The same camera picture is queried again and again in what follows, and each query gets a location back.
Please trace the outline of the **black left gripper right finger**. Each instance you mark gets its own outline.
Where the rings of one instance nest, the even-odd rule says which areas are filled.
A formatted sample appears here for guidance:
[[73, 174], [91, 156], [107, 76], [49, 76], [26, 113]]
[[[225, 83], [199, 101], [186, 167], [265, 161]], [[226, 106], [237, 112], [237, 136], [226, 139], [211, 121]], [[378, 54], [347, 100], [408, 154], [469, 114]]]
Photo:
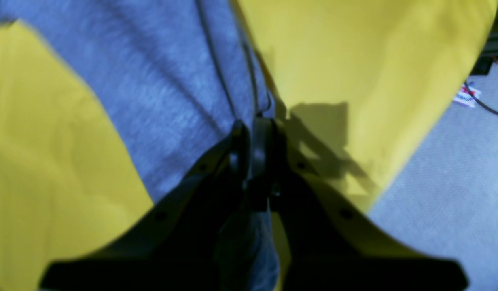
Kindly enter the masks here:
[[251, 203], [273, 211], [290, 250], [284, 291], [463, 291], [461, 265], [396, 241], [289, 146], [281, 125], [254, 119]]

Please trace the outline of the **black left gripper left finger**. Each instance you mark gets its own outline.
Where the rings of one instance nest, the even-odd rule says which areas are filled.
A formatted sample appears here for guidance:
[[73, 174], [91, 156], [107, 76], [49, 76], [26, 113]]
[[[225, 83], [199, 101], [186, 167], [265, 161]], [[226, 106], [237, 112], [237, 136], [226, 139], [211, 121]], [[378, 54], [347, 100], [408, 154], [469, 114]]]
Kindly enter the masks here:
[[218, 235], [243, 202], [249, 133], [235, 121], [180, 184], [133, 227], [79, 259], [58, 260], [40, 286], [54, 291], [215, 291]]

